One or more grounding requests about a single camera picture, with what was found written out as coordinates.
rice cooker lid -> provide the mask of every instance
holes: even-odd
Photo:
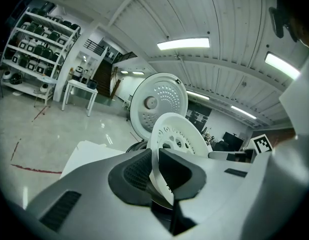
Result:
[[[170,73],[146,78],[133,94],[130,118],[134,131],[148,140],[155,122],[165,113],[186,116],[188,95],[181,80]]]

